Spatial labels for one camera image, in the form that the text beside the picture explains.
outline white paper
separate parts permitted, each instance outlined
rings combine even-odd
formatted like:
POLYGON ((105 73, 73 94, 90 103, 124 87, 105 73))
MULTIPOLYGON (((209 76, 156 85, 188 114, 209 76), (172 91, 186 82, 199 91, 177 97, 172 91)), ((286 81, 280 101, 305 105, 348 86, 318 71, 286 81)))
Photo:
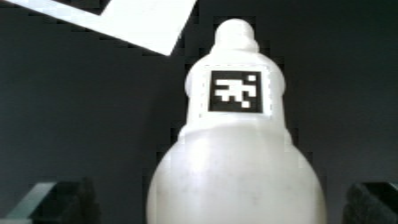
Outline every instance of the white paper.
POLYGON ((170 55, 195 0, 112 0, 101 15, 51 0, 5 0, 170 55))

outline plastic bottle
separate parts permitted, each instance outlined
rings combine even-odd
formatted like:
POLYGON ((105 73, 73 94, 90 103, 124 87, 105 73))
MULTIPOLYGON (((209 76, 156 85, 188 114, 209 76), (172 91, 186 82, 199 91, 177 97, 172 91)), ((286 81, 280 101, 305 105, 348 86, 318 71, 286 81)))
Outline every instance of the plastic bottle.
POLYGON ((188 119, 149 187, 147 224, 325 224, 316 174, 284 125, 284 78, 227 20, 186 78, 188 119))

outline dark background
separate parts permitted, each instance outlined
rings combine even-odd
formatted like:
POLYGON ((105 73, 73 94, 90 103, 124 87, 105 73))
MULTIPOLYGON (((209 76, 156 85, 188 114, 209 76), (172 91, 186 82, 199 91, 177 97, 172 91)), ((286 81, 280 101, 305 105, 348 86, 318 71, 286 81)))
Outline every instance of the dark background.
POLYGON ((199 0, 170 57, 0 6, 0 217, 39 181, 89 176, 103 223, 144 223, 186 69, 229 16, 282 67, 288 129, 341 223, 350 184, 398 180, 398 2, 199 0))

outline black object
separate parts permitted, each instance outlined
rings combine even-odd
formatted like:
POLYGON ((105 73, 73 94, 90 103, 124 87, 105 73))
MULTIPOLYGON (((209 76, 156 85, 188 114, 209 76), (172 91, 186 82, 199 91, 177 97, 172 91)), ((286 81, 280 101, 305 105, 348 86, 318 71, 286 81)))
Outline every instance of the black object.
POLYGON ((259 72, 211 72, 209 111, 263 112, 259 72))
POLYGON ((398 186, 357 183, 346 193, 343 224, 398 224, 398 186))
POLYGON ((39 183, 0 224, 99 224, 94 199, 89 178, 80 182, 39 183))
POLYGON ((87 12, 101 15, 110 0, 53 0, 87 12))

